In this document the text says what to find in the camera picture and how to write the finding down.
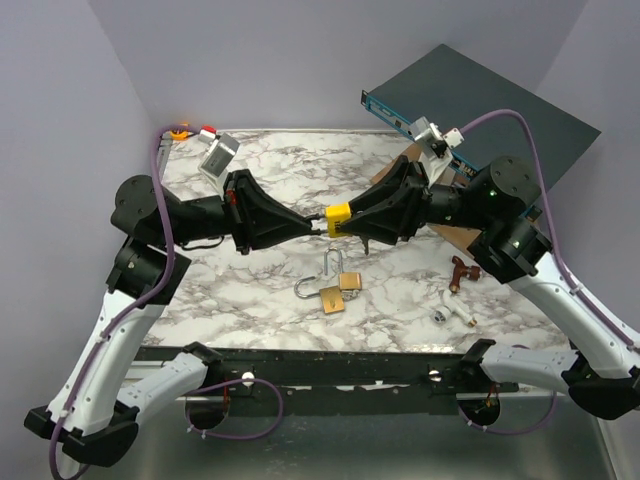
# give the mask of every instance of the gray wall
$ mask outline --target gray wall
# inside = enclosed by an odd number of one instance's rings
[[[624,321],[640,329],[640,3],[591,0],[538,89],[602,130],[552,190],[567,263]],[[610,424],[637,478],[640,413]]]
[[[93,328],[123,239],[113,197],[152,126],[85,1],[11,2],[0,45],[0,478],[33,480],[47,446],[22,420]]]
[[[443,42],[535,89],[586,3],[89,1],[154,120],[226,128],[384,127],[360,91]]]

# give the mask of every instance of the cable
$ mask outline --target cable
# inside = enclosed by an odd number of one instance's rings
[[[553,417],[553,414],[555,413],[557,406],[558,406],[558,394],[556,392],[553,392],[553,395],[551,395],[551,405],[549,406],[549,410],[547,410],[547,413],[545,413],[544,417],[542,417],[537,423],[531,425],[530,427],[525,427],[520,430],[502,430],[499,428],[487,427],[486,425],[478,425],[477,423],[470,420],[469,417],[467,417],[467,414],[464,413],[462,408],[458,407],[458,412],[460,412],[460,415],[462,416],[462,418],[464,418],[465,422],[467,422],[467,425],[470,426],[471,428],[475,428],[476,430],[480,430],[484,433],[491,433],[493,435],[512,436],[512,435],[526,435],[527,433],[535,432],[536,430],[546,427],[547,424],[551,421],[551,418]]]
[[[158,135],[161,139],[162,135],[172,129],[185,129],[184,125],[180,126],[169,126],[162,129]],[[64,478],[60,475],[60,471],[58,470],[58,462],[56,458],[56,449],[58,440],[60,438],[60,433],[62,432],[64,422],[73,410],[73,404],[76,400],[76,396],[82,387],[82,384],[93,366],[93,363],[100,352],[102,346],[106,343],[105,341],[108,339],[109,335],[118,328],[119,324],[124,320],[124,318],[129,315],[136,308],[142,307],[150,300],[153,299],[168,283],[171,279],[171,275],[173,273],[174,261],[175,261],[175,246],[173,242],[173,232],[171,230],[171,221],[169,219],[169,212],[167,211],[167,204],[165,203],[164,195],[162,193],[162,181],[160,179],[160,172],[158,169],[158,164],[156,162],[156,158],[158,155],[158,144],[154,143],[153,155],[151,158],[151,180],[153,183],[153,189],[155,192],[156,202],[158,203],[158,212],[160,213],[160,221],[162,223],[162,231],[165,238],[166,250],[167,250],[167,261],[164,269],[164,273],[162,274],[162,278],[158,282],[158,284],[149,290],[146,294],[142,295],[136,301],[131,303],[128,307],[124,308],[118,315],[113,317],[113,319],[109,322],[109,324],[105,327],[105,329],[100,333],[99,341],[96,342],[87,358],[84,361],[84,364],[80,368],[78,372],[78,376],[76,380],[73,382],[71,389],[69,390],[69,396],[67,400],[64,402],[62,411],[60,412],[60,417],[53,429],[53,433],[51,434],[51,442],[49,443],[49,468],[51,470],[51,475],[55,480],[77,480],[89,469],[89,465],[83,465],[78,473],[75,475]]]
[[[200,393],[207,393],[213,390],[218,390],[220,388],[226,388],[226,387],[230,387],[231,385],[238,385],[240,383],[247,383],[247,382],[255,382],[255,383],[261,383],[263,385],[266,385],[271,390],[273,390],[273,392],[276,394],[276,397],[278,397],[278,415],[276,416],[275,421],[269,426],[269,428],[267,428],[266,430],[263,430],[262,432],[252,433],[250,435],[228,435],[226,433],[215,433],[215,432],[210,432],[208,430],[200,430],[193,426],[193,422],[191,421],[191,417],[189,415],[190,412],[187,410],[185,412],[185,418],[189,423],[189,428],[187,429],[187,432],[190,432],[191,430],[195,430],[196,432],[198,432],[203,436],[202,438],[204,438],[204,436],[208,436],[208,437],[222,438],[225,440],[256,440],[258,438],[265,437],[269,435],[271,432],[273,432],[276,429],[276,427],[280,425],[280,422],[282,421],[282,417],[284,414],[284,400],[282,398],[282,394],[278,390],[278,387],[276,387],[273,383],[268,382],[267,380],[262,380],[261,378],[252,378],[250,380],[246,378],[237,378],[235,380],[229,380],[227,382],[211,385],[210,387],[199,388],[197,390],[189,392],[188,395],[198,395]]]
[[[220,237],[220,241],[218,243],[213,243],[211,245],[198,245],[195,247],[187,247],[187,244],[180,245],[185,252],[192,252],[193,250],[210,250],[212,248],[218,248],[224,242],[224,236]]]
[[[582,291],[580,285],[573,280],[571,273],[564,260],[562,259],[562,255],[560,254],[560,241],[558,240],[558,235],[556,233],[556,228],[553,222],[553,216],[551,215],[551,207],[549,206],[549,199],[547,197],[547,189],[544,185],[544,178],[542,178],[542,166],[540,165],[540,159],[538,157],[538,151],[536,149],[536,144],[533,140],[533,135],[531,134],[531,130],[529,129],[529,125],[522,115],[514,110],[502,109],[495,110],[493,112],[486,113],[475,120],[469,122],[464,127],[460,129],[460,133],[464,136],[474,128],[482,125],[483,123],[492,120],[498,117],[511,117],[518,121],[520,127],[522,127],[522,131],[527,139],[527,143],[529,144],[529,148],[531,149],[531,153],[533,155],[533,160],[536,167],[536,175],[538,177],[538,182],[540,184],[540,189],[542,190],[542,203],[544,205],[545,214],[547,216],[547,223],[549,224],[549,234],[551,235],[551,242],[553,245],[553,258],[555,259],[556,265],[558,266],[558,270],[562,273],[563,278],[566,280],[567,284],[575,291],[576,295],[582,302],[587,306],[587,308],[593,313],[602,323],[604,323],[620,340],[622,340],[627,346],[634,347],[634,341],[627,336],[610,318],[604,313],[598,306]]]

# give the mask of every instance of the purple cable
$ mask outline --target purple cable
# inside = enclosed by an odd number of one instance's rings
[[[515,118],[522,127],[525,137],[527,138],[527,143],[529,144],[529,148],[531,149],[531,153],[533,154],[533,160],[536,166],[536,175],[538,176],[540,189],[542,190],[542,203],[544,205],[545,215],[547,216],[547,223],[549,224],[549,234],[551,235],[551,243],[553,245],[553,257],[556,261],[556,265],[558,266],[558,270],[560,270],[560,273],[562,273],[562,276],[566,280],[567,284],[569,284],[569,286],[575,290],[578,298],[582,300],[582,302],[589,308],[589,310],[591,310],[591,312],[627,346],[635,348],[634,341],[629,336],[625,335],[625,333],[608,317],[608,315],[600,310],[600,308],[598,308],[598,306],[581,290],[579,285],[573,280],[573,276],[569,272],[567,265],[562,259],[562,255],[560,254],[560,242],[558,241],[558,235],[556,233],[556,228],[553,223],[553,217],[551,215],[551,207],[549,206],[549,199],[547,197],[547,189],[544,185],[544,178],[542,178],[542,167],[540,165],[540,159],[538,157],[538,150],[536,149],[536,144],[533,141],[533,135],[531,134],[529,125],[527,125],[524,117],[514,110],[495,110],[469,122],[460,129],[460,133],[462,135],[466,135],[468,132],[483,124],[484,122],[497,117]]]
[[[163,128],[159,133],[160,141],[162,140],[162,135],[169,130],[185,130],[187,127],[184,125],[171,125],[169,127]],[[118,315],[113,317],[113,319],[109,322],[109,324],[105,327],[105,329],[100,333],[100,337],[103,339],[107,339],[109,335],[118,328],[118,325],[124,320],[124,318],[129,315],[136,308],[139,308],[149,302],[153,297],[155,297],[166,285],[169,283],[171,279],[171,274],[173,273],[173,266],[175,260],[175,245],[173,243],[173,232],[171,230],[171,221],[169,219],[169,212],[167,211],[167,204],[164,200],[164,195],[162,194],[162,181],[160,179],[160,171],[158,168],[158,164],[156,162],[158,154],[158,145],[154,143],[153,155],[151,158],[151,181],[153,183],[153,188],[155,192],[156,201],[158,203],[158,212],[160,213],[160,221],[162,222],[162,231],[164,233],[165,244],[167,246],[167,263],[165,265],[164,273],[162,274],[162,278],[158,282],[158,284],[153,287],[149,292],[138,298],[131,305],[123,309]],[[63,410],[67,412],[71,412],[73,408],[73,403],[82,387],[82,383],[87,376],[87,373],[91,369],[93,362],[95,361],[98,352],[102,348],[104,342],[96,343],[93,345],[91,351],[87,355],[84,364],[80,368],[78,372],[78,376],[76,377],[75,382],[71,386],[71,390],[69,391],[69,396],[67,400],[64,402]],[[89,465],[83,465],[78,473],[69,478],[64,478],[60,475],[60,471],[58,470],[58,462],[56,459],[56,448],[58,444],[58,439],[60,438],[60,433],[62,432],[62,428],[64,427],[64,422],[66,417],[58,418],[58,421],[53,429],[53,433],[51,434],[51,442],[49,443],[49,468],[51,470],[51,475],[55,480],[77,480],[85,472],[89,469]]]
[[[227,382],[211,385],[210,387],[204,387],[204,388],[199,388],[198,390],[193,390],[192,392],[189,392],[189,395],[198,395],[200,393],[207,393],[213,390],[218,390],[220,388],[230,387],[231,385],[238,385],[240,383],[247,383],[247,382],[261,383],[263,385],[266,385],[271,390],[273,390],[274,393],[276,394],[276,397],[278,397],[278,415],[276,416],[276,420],[269,426],[269,428],[267,428],[266,430],[263,430],[262,432],[253,433],[251,435],[228,435],[226,433],[215,433],[215,432],[209,432],[207,430],[199,430],[193,426],[193,422],[191,421],[189,411],[187,411],[185,412],[185,417],[187,419],[187,422],[189,422],[189,428],[191,430],[195,430],[200,434],[204,434],[208,437],[222,438],[225,440],[256,440],[258,438],[265,437],[269,435],[271,432],[273,432],[276,429],[276,427],[280,425],[280,422],[282,421],[282,415],[284,413],[284,400],[282,399],[282,395],[280,394],[278,387],[276,387],[271,382],[262,380],[261,378],[251,378],[251,379],[237,378],[235,380],[229,380]]]
[[[477,423],[472,422],[469,419],[469,417],[467,417],[467,414],[464,413],[462,408],[458,407],[458,411],[460,412],[460,415],[462,416],[462,418],[464,418],[464,420],[467,422],[467,425],[469,425],[471,428],[475,428],[476,430],[480,430],[484,433],[491,433],[493,435],[511,436],[511,435],[526,435],[527,433],[535,432],[540,428],[546,427],[547,424],[551,421],[551,418],[553,417],[553,414],[555,413],[557,406],[558,406],[558,394],[556,392],[553,392],[553,395],[551,396],[551,405],[549,406],[549,410],[547,411],[545,416],[542,417],[542,419],[538,423],[520,430],[501,430],[499,428],[491,428],[491,427],[478,425]]]

